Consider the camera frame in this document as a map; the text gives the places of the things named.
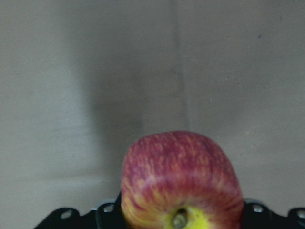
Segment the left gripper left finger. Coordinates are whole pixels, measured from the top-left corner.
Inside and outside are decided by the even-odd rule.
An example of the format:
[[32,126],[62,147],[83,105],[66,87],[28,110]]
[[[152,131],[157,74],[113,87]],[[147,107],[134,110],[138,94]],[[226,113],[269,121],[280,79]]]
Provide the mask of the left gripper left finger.
[[121,211],[121,194],[81,215],[74,208],[59,208],[46,216],[37,229],[125,229]]

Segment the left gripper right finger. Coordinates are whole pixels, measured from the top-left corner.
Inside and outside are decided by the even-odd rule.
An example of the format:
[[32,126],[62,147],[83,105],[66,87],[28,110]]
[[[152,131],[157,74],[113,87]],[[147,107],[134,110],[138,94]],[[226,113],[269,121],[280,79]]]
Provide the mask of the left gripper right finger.
[[280,215],[265,203],[252,198],[244,200],[241,218],[242,229],[304,229],[305,208],[296,207]]

